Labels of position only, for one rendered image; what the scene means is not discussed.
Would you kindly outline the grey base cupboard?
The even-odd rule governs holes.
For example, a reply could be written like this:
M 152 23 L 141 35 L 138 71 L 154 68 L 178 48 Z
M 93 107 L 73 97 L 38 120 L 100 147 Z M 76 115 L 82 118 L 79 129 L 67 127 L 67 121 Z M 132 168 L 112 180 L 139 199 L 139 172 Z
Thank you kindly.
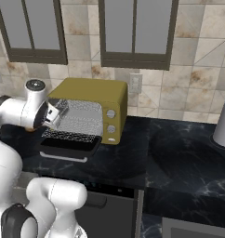
M 162 219 L 163 238 L 225 238 L 225 228 L 183 221 Z

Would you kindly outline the black toaster oven door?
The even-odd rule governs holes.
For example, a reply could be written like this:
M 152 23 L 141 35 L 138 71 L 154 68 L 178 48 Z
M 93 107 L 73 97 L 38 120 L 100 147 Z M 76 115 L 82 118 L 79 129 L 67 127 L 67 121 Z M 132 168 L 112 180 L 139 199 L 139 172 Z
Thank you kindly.
M 91 157 L 101 143 L 102 137 L 96 136 L 91 142 L 67 139 L 44 139 L 35 148 L 39 152 L 72 158 Z

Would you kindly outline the silver toaster oven rack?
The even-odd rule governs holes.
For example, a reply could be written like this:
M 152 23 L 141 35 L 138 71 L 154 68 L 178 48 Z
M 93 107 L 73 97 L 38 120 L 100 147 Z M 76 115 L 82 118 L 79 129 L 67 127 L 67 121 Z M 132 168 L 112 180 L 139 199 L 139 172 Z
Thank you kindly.
M 93 139 L 96 136 L 101 136 L 103 129 L 99 128 L 87 128 L 87 129 L 66 129 L 66 128 L 48 128 L 42 136 L 44 138 L 53 139 Z

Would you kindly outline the olive toaster oven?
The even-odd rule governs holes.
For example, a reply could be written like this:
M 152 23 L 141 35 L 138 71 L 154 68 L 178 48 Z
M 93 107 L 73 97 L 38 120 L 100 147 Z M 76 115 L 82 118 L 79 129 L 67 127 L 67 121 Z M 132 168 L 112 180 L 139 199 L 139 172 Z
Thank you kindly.
M 66 78 L 48 94 L 48 101 L 55 107 L 60 99 L 69 103 L 69 111 L 57 128 L 103 129 L 101 142 L 117 145 L 127 116 L 127 83 L 115 80 Z M 107 111 L 114 110 L 115 117 L 108 118 Z M 114 133 L 107 127 L 115 126 Z M 91 142 L 93 139 L 69 140 Z

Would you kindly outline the black dishwasher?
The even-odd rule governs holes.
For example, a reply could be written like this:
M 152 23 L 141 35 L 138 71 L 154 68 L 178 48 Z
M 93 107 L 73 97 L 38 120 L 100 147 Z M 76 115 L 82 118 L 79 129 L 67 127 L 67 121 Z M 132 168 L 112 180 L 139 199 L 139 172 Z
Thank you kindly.
M 135 238 L 138 190 L 85 183 L 87 199 L 75 211 L 88 238 Z

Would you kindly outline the glass door wall cupboard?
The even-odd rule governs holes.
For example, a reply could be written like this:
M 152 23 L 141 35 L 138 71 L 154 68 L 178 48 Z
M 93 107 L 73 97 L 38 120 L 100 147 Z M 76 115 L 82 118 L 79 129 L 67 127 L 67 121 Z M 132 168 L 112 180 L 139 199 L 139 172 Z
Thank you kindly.
M 103 67 L 168 70 L 179 0 L 99 0 Z
M 60 0 L 0 0 L 0 32 L 10 62 L 68 64 Z

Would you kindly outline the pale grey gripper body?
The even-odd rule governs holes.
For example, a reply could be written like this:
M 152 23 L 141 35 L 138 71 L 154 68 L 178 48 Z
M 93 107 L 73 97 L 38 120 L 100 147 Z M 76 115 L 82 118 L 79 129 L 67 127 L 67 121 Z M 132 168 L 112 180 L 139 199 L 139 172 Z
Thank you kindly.
M 57 102 L 57 104 L 55 105 L 55 107 L 59 110 L 58 119 L 57 119 L 57 122 L 56 122 L 56 127 L 59 127 L 60 123 L 64 120 L 64 118 L 66 117 L 66 114 L 69 111 L 68 100 L 60 99 Z

